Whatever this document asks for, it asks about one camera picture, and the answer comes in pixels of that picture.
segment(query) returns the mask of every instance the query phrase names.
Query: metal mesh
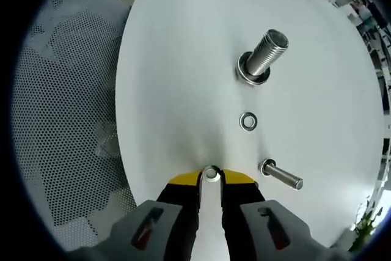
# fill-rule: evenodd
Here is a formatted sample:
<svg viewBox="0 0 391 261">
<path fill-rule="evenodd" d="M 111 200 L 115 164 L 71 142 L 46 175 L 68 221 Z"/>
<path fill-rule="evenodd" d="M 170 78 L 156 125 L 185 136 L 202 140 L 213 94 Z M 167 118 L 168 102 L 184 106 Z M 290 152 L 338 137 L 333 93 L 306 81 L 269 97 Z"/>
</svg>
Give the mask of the metal mesh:
<svg viewBox="0 0 391 261">
<path fill-rule="evenodd" d="M 120 0 L 46 0 L 16 65 L 16 160 L 37 211 L 66 250 L 95 245 L 108 235 L 99 233 L 100 217 L 111 227 L 136 206 L 114 104 L 128 14 Z"/>
</svg>

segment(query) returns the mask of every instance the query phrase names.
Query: white table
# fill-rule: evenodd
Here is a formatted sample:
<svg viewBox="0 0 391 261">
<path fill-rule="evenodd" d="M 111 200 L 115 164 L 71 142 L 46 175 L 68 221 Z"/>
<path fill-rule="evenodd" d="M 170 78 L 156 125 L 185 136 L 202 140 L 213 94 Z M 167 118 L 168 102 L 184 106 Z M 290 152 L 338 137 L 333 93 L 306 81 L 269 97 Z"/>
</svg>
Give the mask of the white table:
<svg viewBox="0 0 391 261">
<path fill-rule="evenodd" d="M 237 58 L 268 29 L 289 39 L 266 84 L 238 83 Z M 329 246 L 372 193 L 384 122 L 371 59 L 349 20 L 324 0 L 136 0 L 115 93 L 126 176 L 138 204 L 209 164 L 246 173 L 267 199 Z M 239 117 L 258 117 L 251 133 Z M 257 171 L 273 158 L 304 179 L 295 191 Z M 204 185 L 193 260 L 228 260 L 219 185 Z"/>
</svg>

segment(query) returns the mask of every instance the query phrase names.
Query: white round table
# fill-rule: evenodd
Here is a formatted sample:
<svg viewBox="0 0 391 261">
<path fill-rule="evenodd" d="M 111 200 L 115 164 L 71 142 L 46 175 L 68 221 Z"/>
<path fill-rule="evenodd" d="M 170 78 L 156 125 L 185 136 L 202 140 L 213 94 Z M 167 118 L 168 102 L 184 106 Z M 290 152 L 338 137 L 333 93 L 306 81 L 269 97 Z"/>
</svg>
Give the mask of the white round table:
<svg viewBox="0 0 391 261">
<path fill-rule="evenodd" d="M 259 87 L 239 83 L 239 55 L 268 29 L 287 52 Z M 254 178 L 331 245 L 372 193 L 384 123 L 376 73 L 355 27 L 325 0 L 136 0 L 115 93 L 126 176 L 137 204 L 174 176 L 214 164 Z M 250 111 L 252 132 L 239 127 Z M 295 191 L 264 177 L 273 158 L 304 179 Z M 192 260 L 228 260 L 219 185 L 202 191 Z"/>
</svg>

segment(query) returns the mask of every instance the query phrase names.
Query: perforated metal panel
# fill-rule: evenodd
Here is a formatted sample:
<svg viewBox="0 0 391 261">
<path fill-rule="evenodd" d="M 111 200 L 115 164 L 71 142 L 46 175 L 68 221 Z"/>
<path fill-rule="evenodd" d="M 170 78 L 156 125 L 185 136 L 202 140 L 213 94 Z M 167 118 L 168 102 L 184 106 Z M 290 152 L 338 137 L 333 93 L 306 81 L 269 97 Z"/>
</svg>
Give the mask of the perforated metal panel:
<svg viewBox="0 0 391 261">
<path fill-rule="evenodd" d="M 120 0 L 46 0 L 16 65 L 16 160 L 35 207 L 67 250 L 106 238 L 107 227 L 136 206 L 115 127 L 128 14 Z"/>
</svg>

